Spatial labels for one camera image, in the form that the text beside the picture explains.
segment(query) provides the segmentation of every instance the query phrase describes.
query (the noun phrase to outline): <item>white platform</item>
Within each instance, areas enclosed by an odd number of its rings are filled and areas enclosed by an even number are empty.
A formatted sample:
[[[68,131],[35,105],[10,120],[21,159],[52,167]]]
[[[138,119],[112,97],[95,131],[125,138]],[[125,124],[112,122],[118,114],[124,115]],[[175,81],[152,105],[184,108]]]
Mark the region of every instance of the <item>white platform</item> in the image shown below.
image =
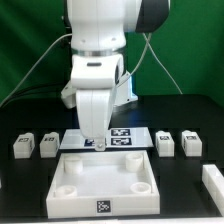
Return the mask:
[[[218,218],[95,220],[95,221],[70,221],[70,222],[68,221],[43,222],[42,224],[53,224],[53,223],[54,224],[223,224],[224,218],[218,217]]]
[[[153,147],[148,128],[112,128],[106,136],[107,148]],[[79,129],[66,130],[60,149],[94,149],[94,142],[85,139]]]
[[[62,154],[46,201],[49,218],[160,213],[146,151]]]
[[[221,172],[213,164],[203,165],[202,181],[220,213],[224,216],[224,177]]]

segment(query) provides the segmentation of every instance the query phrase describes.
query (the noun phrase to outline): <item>white object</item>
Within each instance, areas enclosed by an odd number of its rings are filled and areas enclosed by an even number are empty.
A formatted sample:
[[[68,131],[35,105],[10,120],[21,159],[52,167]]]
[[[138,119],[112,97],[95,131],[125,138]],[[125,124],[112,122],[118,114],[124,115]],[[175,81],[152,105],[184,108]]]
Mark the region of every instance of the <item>white object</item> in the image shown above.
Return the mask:
[[[139,172],[143,169],[143,155],[142,153],[129,153],[125,157],[126,169],[130,172]]]
[[[187,130],[182,132],[181,144],[186,156],[202,155],[202,141],[196,132]]]
[[[116,97],[116,79],[123,74],[123,56],[73,56],[72,86],[77,88],[79,126],[85,138],[105,150],[105,137]]]
[[[60,141],[58,133],[51,132],[50,134],[45,134],[40,143],[41,158],[56,157],[59,146]]]
[[[130,189],[133,193],[141,195],[151,194],[152,192],[151,185],[144,182],[137,182],[132,184]]]
[[[61,91],[61,99],[68,109],[76,106],[76,88],[72,86],[71,81]]]
[[[79,174],[83,171],[82,159],[77,155],[65,155],[64,166],[67,174]]]
[[[153,147],[148,128],[112,128],[106,135],[107,148]],[[95,142],[85,139],[79,129],[66,130],[60,149],[94,149]]]
[[[158,131],[155,142],[160,157],[174,156],[174,141],[169,132]]]
[[[136,30],[141,4],[142,0],[125,0],[125,32],[133,32]]]
[[[62,154],[46,199],[48,217],[159,214],[160,196],[147,153],[135,153],[143,157],[143,169],[137,172],[126,169],[129,152]],[[68,156],[81,158],[81,173],[65,172]]]
[[[119,83],[122,83],[127,76],[130,76],[130,73],[126,73],[120,79]],[[117,87],[117,95],[114,103],[114,111],[121,111],[128,107],[129,104],[136,102],[138,97],[132,92],[132,77],[128,81],[124,82],[122,85]]]
[[[54,224],[223,224],[224,218],[130,219],[51,222]]]
[[[73,198],[77,196],[77,189],[75,186],[64,185],[56,189],[56,198]]]
[[[202,181],[224,216],[224,177],[215,165],[203,165]]]
[[[30,158],[34,147],[34,135],[32,133],[19,135],[13,144],[15,159]]]
[[[68,0],[67,4],[73,49],[104,51],[125,46],[124,0]]]

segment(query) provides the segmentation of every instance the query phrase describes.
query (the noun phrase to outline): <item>cable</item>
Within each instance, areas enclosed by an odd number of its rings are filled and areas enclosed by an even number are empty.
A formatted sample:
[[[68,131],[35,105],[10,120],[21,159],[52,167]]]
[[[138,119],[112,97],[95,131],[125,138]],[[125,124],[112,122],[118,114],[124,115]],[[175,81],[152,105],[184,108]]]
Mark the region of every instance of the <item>cable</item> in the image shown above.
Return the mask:
[[[14,99],[19,98],[19,97],[33,95],[33,94],[53,93],[53,92],[56,92],[56,91],[55,90],[48,90],[48,91],[40,91],[40,92],[23,93],[23,94],[14,95],[9,100],[7,100],[7,102],[5,102],[3,106],[6,106],[11,100],[14,100]]]
[[[40,89],[40,88],[46,88],[46,87],[52,87],[52,86],[62,86],[64,85],[64,83],[62,82],[55,82],[55,83],[45,83],[45,84],[39,84],[39,85],[35,85],[35,86],[30,86],[24,89],[21,89],[19,91],[17,91],[16,93],[13,94],[13,96],[15,95],[19,95],[28,91],[32,91],[35,89]]]
[[[181,91],[180,87],[178,86],[178,84],[176,83],[176,81],[174,80],[174,78],[171,76],[171,74],[168,72],[168,70],[165,68],[165,66],[162,64],[162,62],[158,59],[158,57],[156,56],[154,50],[152,49],[150,43],[148,42],[148,39],[146,37],[146,35],[143,33],[142,34],[145,41],[146,41],[146,44],[148,45],[148,48],[150,49],[153,57],[156,59],[156,61],[159,63],[159,65],[163,68],[163,70],[166,72],[166,74],[169,76],[169,78],[172,80],[172,82],[174,83],[174,85],[176,86],[176,88],[178,89],[179,93],[182,95],[183,92]]]
[[[58,83],[46,83],[46,84],[39,84],[39,85],[35,85],[35,86],[30,86],[28,88],[22,89],[20,91],[17,91],[16,93],[14,93],[13,95],[10,96],[10,98],[8,98],[4,104],[2,105],[2,107],[6,106],[11,100],[14,100],[17,97],[22,96],[23,94],[38,94],[39,92],[30,92],[27,93],[29,91],[33,91],[35,89],[41,89],[41,88],[46,88],[46,87],[53,87],[53,86],[64,86],[64,83],[58,82]]]
[[[144,47],[144,49],[143,49],[143,52],[142,52],[142,55],[141,55],[141,57],[140,57],[140,59],[139,59],[139,61],[138,61],[138,63],[137,63],[137,65],[135,66],[135,68],[133,69],[133,71],[131,72],[131,73],[127,73],[127,75],[125,76],[125,78],[123,78],[123,80],[121,80],[121,81],[119,81],[119,83],[118,83],[118,85],[117,85],[117,87],[120,87],[121,85],[123,85],[137,70],[138,70],[138,68],[140,67],[140,65],[142,64],[142,61],[143,61],[143,59],[144,59],[144,57],[145,57],[145,54],[146,54],[146,52],[147,52],[147,49],[148,49],[148,44],[149,44],[149,41],[150,41],[150,39],[151,39],[151,36],[152,36],[152,34],[151,33],[149,33],[149,35],[148,35],[148,38],[146,38],[146,44],[145,44],[145,47]]]
[[[25,82],[25,80],[29,77],[32,71],[36,68],[36,66],[43,60],[43,58],[48,54],[48,52],[57,44],[60,40],[64,39],[65,37],[72,36],[72,34],[66,34],[59,37],[50,47],[44,52],[44,54],[38,59],[38,61],[31,67],[31,69],[27,72],[24,78],[19,82],[19,84],[14,88],[14,90],[1,102],[0,108],[4,105],[4,103],[20,88],[20,86]]]

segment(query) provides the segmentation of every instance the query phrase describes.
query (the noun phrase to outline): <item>white cube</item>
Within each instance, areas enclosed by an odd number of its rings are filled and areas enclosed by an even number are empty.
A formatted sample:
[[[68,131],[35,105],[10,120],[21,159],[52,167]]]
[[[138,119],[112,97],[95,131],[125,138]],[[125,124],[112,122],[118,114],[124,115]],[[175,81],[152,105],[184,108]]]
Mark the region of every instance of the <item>white cube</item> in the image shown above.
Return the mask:
[[[156,148],[160,157],[174,156],[174,141],[169,132],[158,131],[156,133]]]
[[[19,135],[13,145],[15,159],[30,158],[34,147],[34,135],[32,133]]]
[[[59,134],[52,132],[45,134],[40,143],[40,156],[41,158],[52,158],[56,157],[59,148]]]
[[[186,156],[202,155],[202,141],[196,132],[182,132],[181,144]]]

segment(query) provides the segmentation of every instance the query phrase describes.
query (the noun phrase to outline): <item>green backdrop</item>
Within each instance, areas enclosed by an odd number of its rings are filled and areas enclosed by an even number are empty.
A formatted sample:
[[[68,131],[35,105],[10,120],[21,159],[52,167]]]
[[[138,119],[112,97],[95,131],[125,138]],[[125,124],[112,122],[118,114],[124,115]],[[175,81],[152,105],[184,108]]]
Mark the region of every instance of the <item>green backdrop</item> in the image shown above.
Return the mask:
[[[0,100],[58,37],[65,34],[62,0],[0,0]],[[224,1],[171,0],[170,16],[151,45],[184,94],[203,94],[224,106]],[[144,48],[141,34],[127,34],[131,71]],[[66,47],[57,45],[23,87],[64,82]],[[134,79],[138,95],[178,94],[148,51]]]

